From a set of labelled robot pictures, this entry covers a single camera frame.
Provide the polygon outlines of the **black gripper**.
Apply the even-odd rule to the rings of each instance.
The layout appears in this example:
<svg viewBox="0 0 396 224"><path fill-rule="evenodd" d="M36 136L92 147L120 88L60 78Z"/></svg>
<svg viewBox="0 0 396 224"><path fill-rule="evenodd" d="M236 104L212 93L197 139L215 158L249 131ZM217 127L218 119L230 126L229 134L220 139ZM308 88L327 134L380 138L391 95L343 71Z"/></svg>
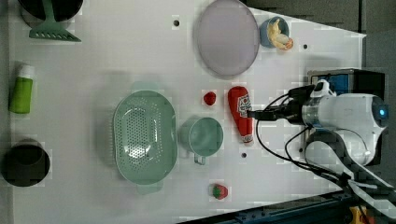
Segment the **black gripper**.
<svg viewBox="0 0 396 224"><path fill-rule="evenodd" d="M267 106L264 111L248 111L247 116L261 121L286 119L290 124L304 125L302 108L310 99L310 94L314 88L314 85L308 85L291 89L288 92L290 100L287 104Z"/></svg>

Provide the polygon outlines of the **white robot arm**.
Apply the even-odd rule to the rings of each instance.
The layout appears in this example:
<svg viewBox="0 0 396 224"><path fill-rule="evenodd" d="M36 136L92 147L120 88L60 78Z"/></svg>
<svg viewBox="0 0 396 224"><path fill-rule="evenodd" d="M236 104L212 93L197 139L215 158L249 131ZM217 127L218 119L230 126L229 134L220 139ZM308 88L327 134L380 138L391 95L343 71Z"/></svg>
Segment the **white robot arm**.
<svg viewBox="0 0 396 224"><path fill-rule="evenodd" d="M299 168L350 192L382 215L395 218L395 188L366 168L375 157L379 137L388 127L389 107L368 93L336 94L324 79L294 88L285 104L272 102L247 116L261 121L285 119L309 133L304 159L283 157Z"/></svg>

